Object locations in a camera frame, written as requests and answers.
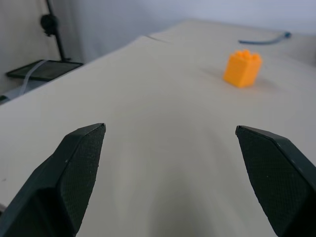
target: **blue cable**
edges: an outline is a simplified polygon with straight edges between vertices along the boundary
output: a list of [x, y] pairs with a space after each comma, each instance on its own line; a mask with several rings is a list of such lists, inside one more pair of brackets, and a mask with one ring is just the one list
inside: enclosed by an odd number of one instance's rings
[[278, 43], [282, 40], [285, 39], [289, 39], [292, 37], [292, 33], [291, 32], [284, 32], [281, 36], [278, 36], [277, 38], [273, 39], [273, 40], [268, 40], [268, 41], [247, 41], [247, 40], [238, 40], [239, 43], [242, 44], [255, 44], [255, 45], [268, 45], [268, 44], [274, 44], [274, 43]]

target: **beige table surface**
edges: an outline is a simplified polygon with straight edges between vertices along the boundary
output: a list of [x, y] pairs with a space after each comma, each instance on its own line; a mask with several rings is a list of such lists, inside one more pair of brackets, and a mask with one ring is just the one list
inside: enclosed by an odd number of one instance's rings
[[12, 201], [67, 133], [105, 122], [78, 237], [276, 236], [235, 128], [285, 136], [316, 163], [316, 40], [251, 46], [264, 60], [251, 88], [221, 79], [229, 54], [244, 48], [238, 39], [276, 35], [187, 21], [0, 106], [0, 203]]

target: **plastic building brick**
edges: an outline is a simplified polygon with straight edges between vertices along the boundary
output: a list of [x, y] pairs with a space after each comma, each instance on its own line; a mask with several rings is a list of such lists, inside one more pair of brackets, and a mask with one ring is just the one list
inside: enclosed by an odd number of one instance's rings
[[249, 50], [237, 51], [230, 55], [224, 80], [237, 87], [252, 85], [262, 64], [258, 53], [251, 54]]

